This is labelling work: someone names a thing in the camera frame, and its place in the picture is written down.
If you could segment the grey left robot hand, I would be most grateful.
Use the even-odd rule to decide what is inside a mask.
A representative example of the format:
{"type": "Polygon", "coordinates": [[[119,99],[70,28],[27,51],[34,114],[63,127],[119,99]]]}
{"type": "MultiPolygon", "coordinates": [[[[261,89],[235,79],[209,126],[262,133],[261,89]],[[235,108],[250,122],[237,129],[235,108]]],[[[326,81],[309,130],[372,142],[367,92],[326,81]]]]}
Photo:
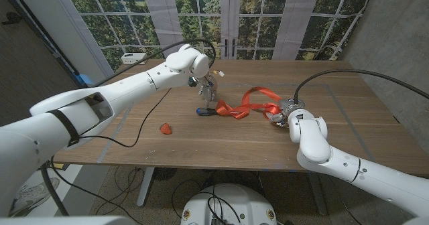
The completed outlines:
{"type": "Polygon", "coordinates": [[[218,83],[215,78],[207,73],[204,77],[198,79],[199,95],[203,95],[204,108],[208,108],[211,102],[215,101],[218,83]]]}

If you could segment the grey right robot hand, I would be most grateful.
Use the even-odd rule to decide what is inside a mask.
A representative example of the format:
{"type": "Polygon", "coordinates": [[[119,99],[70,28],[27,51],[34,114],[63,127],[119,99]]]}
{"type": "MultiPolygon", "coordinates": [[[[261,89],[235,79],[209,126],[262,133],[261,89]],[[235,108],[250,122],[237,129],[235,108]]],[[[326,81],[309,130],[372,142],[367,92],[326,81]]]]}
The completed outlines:
{"type": "Polygon", "coordinates": [[[305,103],[298,100],[298,103],[296,104],[292,98],[287,100],[280,99],[278,101],[278,106],[280,108],[280,113],[273,115],[267,112],[266,115],[268,120],[279,127],[288,128],[288,116],[295,110],[304,109],[305,103]]]}

